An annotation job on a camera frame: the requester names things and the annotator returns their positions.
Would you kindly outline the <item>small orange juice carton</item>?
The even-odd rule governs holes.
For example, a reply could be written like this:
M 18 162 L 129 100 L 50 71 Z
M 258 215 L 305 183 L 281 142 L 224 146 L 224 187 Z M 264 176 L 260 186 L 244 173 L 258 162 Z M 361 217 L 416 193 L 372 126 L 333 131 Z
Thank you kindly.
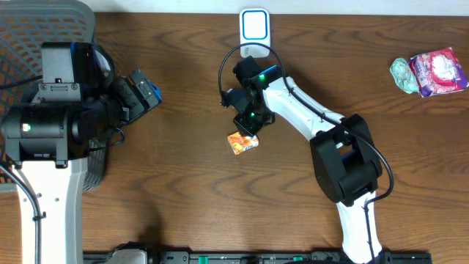
M 257 136 L 243 136 L 240 132 L 227 136 L 227 140 L 235 155 L 239 155 L 259 145 Z

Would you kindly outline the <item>green snack packet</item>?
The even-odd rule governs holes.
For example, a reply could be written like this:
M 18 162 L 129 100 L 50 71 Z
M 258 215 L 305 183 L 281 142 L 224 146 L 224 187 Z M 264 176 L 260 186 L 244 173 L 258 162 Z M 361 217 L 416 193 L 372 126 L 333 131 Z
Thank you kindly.
M 416 77 L 405 59 L 395 59 L 391 63 L 389 70 L 395 81 L 395 84 L 403 92 L 412 94 L 419 91 Z

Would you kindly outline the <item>purple pink snack packet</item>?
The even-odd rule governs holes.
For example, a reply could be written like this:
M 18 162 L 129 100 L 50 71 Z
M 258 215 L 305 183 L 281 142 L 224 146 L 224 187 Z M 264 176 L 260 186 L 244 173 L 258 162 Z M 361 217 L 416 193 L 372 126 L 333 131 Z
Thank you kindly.
M 410 58 L 409 66 L 423 98 L 468 88 L 468 77 L 452 47 L 415 55 Z

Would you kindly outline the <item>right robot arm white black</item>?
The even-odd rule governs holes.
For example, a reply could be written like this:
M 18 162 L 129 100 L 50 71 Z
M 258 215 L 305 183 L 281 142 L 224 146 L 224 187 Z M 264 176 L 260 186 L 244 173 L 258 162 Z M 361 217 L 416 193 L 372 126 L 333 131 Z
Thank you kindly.
M 251 56 L 233 69 L 239 89 L 223 93 L 237 110 L 234 123 L 254 137 L 279 115 L 308 141 L 314 175 L 325 196 L 336 204 L 343 232 L 342 250 L 353 263 L 370 263 L 382 250 L 374 205 L 377 179 L 383 173 L 369 127 L 354 114 L 344 117 L 309 97 L 278 65 L 262 69 Z

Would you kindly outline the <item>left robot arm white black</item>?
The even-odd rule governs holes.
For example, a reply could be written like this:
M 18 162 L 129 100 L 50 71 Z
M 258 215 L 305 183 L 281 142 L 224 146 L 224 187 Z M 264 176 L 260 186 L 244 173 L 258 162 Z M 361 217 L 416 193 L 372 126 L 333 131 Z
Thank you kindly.
M 89 157 L 162 101 L 141 70 L 117 77 L 92 43 L 43 43 L 43 74 L 29 103 L 3 119 L 7 164 L 21 200 L 22 261 L 82 263 L 81 203 Z

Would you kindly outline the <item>white barcode scanner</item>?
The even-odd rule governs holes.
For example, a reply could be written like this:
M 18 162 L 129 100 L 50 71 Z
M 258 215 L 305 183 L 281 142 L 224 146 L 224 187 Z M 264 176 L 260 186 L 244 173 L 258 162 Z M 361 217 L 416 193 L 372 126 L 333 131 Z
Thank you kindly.
M 239 15 L 240 43 L 255 43 L 240 48 L 242 58 L 265 58 L 270 50 L 260 44 L 270 47 L 270 14 L 263 8 L 244 9 Z

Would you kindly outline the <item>grey plastic mesh basket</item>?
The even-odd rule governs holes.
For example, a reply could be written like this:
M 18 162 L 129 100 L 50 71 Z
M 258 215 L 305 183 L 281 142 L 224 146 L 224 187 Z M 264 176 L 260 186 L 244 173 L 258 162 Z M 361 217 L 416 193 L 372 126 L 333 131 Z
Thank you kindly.
M 80 1 L 1 1 L 1 87 L 43 74 L 44 42 L 95 42 L 95 14 Z M 1 121 L 12 106 L 32 99 L 37 82 L 1 89 Z M 107 149 L 91 153 L 84 192 L 98 187 Z

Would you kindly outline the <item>black mounting rail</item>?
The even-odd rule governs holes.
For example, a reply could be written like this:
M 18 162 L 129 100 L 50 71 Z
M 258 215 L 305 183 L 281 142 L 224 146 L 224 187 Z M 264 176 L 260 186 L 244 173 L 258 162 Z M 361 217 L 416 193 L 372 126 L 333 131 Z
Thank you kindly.
M 149 258 L 154 264 L 282 264 L 282 263 L 350 263 L 341 252 L 311 253 L 190 253 L 160 252 Z M 432 264 L 428 253 L 381 252 L 381 264 Z

